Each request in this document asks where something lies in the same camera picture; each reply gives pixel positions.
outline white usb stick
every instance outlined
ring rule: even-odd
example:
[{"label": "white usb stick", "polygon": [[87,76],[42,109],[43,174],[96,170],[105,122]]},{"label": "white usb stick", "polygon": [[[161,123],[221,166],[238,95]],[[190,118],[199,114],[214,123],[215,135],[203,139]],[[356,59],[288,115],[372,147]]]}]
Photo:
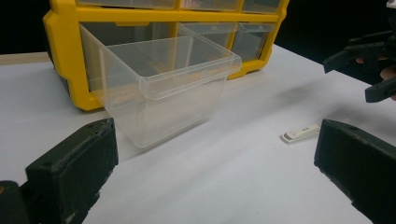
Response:
[{"label": "white usb stick", "polygon": [[320,132],[320,125],[313,124],[300,130],[291,131],[280,135],[280,138],[287,144],[301,141],[303,139],[317,136]]}]

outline yellow storage organizer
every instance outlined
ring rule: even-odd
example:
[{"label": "yellow storage organizer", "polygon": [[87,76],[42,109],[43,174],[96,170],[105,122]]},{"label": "yellow storage organizer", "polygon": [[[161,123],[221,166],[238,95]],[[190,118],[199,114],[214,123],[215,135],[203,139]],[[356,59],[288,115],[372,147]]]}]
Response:
[{"label": "yellow storage organizer", "polygon": [[[90,92],[81,24],[147,27],[166,23],[169,29],[165,37],[177,36],[180,22],[186,27],[217,24],[212,30],[222,24],[234,24],[224,47],[241,56],[243,63],[239,72],[228,76],[232,79],[267,64],[288,3],[289,0],[50,0],[51,10],[44,17],[44,24],[55,69],[64,79],[70,98],[76,107],[93,110],[102,104]],[[204,29],[203,36],[206,35],[212,34]]]}]

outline dark background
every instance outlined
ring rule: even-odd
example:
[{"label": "dark background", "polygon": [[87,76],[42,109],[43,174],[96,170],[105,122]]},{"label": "dark background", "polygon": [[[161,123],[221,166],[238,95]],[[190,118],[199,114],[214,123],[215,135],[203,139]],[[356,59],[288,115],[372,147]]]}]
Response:
[{"label": "dark background", "polygon": [[[290,0],[288,15],[276,37],[276,44],[317,63],[342,50],[351,37],[386,31],[388,16],[396,9],[387,0]],[[0,3],[0,54],[46,50],[43,16],[49,0],[2,1]],[[377,83],[378,73],[364,74],[352,63],[339,70],[344,74]]]}]

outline white table surface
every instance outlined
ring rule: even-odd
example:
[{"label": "white table surface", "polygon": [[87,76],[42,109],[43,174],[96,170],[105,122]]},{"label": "white table surface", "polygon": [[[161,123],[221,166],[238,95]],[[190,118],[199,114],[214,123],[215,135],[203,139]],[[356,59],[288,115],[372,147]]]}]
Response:
[{"label": "white table surface", "polygon": [[[335,119],[396,146],[396,102],[365,103],[367,87],[274,46],[261,71],[226,82],[210,121],[147,151],[117,131],[120,164],[84,223],[371,223],[314,166],[317,137],[279,138]],[[21,185],[27,165],[106,117],[75,108],[51,63],[0,66],[0,179]]]}]

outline yellow plastic frame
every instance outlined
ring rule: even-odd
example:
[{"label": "yellow plastic frame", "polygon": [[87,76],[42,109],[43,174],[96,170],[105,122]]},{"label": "yellow plastic frame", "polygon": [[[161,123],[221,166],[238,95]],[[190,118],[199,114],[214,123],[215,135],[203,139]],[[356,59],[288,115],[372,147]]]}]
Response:
[{"label": "yellow plastic frame", "polygon": [[286,17],[289,0],[280,0],[274,14],[243,13],[243,2],[239,0],[235,12],[214,12],[182,9],[181,0],[177,0],[176,7],[172,10],[92,7],[78,5],[76,0],[50,0],[51,10],[44,17],[44,24],[55,69],[67,80],[73,104],[83,110],[93,110],[102,105],[89,91],[78,28],[80,22],[111,21],[118,25],[145,24],[153,21],[273,23],[276,28],[267,36],[260,58],[243,63],[240,72],[228,77],[232,79],[263,68],[267,64],[280,24]]}]

